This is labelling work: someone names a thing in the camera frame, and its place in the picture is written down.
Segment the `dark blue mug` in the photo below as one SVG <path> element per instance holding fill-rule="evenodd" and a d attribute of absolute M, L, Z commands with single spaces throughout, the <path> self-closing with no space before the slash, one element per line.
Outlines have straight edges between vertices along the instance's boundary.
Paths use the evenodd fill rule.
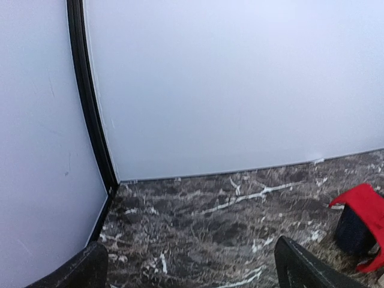
<path fill-rule="evenodd" d="M 367 256 L 376 239 L 365 223 L 345 205 L 334 235 L 337 246 L 352 256 Z"/>

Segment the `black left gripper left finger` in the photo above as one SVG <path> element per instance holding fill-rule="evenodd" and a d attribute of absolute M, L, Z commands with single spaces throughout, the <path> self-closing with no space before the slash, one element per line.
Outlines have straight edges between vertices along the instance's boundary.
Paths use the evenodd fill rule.
<path fill-rule="evenodd" d="M 104 288 L 107 280 L 109 255 L 104 245 L 91 242 L 57 270 L 30 284 L 30 288 Z"/>

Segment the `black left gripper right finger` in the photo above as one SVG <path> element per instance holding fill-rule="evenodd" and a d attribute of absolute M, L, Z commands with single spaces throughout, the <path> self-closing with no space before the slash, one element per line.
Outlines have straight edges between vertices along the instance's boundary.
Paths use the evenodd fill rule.
<path fill-rule="evenodd" d="M 370 235 L 331 235 L 320 242 L 302 246 L 290 237 L 281 236 L 274 250 L 280 287 L 364 287 L 363 284 L 334 270 L 351 268 L 357 258 L 368 256 Z"/>

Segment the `black left corner post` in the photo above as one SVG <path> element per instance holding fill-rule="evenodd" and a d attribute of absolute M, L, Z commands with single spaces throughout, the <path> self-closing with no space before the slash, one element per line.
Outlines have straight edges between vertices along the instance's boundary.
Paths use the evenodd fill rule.
<path fill-rule="evenodd" d="M 67 16 L 80 102 L 97 166 L 107 192 L 106 202 L 89 239 L 90 241 L 96 241 L 102 231 L 107 213 L 119 187 L 119 182 L 113 168 L 98 109 L 86 39 L 83 1 L 67 1 Z"/>

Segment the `plain red sock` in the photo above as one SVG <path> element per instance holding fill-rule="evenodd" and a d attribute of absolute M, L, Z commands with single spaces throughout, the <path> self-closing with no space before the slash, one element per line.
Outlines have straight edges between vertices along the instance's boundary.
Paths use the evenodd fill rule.
<path fill-rule="evenodd" d="M 330 208 L 342 204 L 349 206 L 365 223 L 376 239 L 379 252 L 369 262 L 359 264 L 356 270 L 362 273 L 376 271 L 383 267 L 383 197 L 370 184 L 360 184 L 336 197 Z"/>

